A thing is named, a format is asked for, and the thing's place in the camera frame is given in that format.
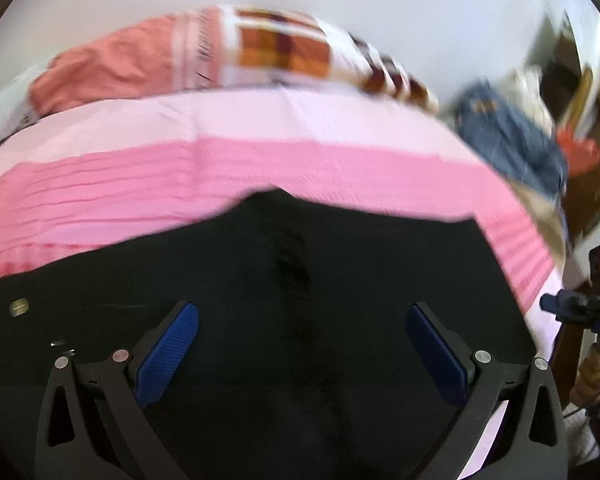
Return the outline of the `right hand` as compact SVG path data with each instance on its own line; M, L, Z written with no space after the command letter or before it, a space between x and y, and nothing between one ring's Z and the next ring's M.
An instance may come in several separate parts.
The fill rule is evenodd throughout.
M600 347L592 344L578 368L569 401L578 408L592 408L600 402Z

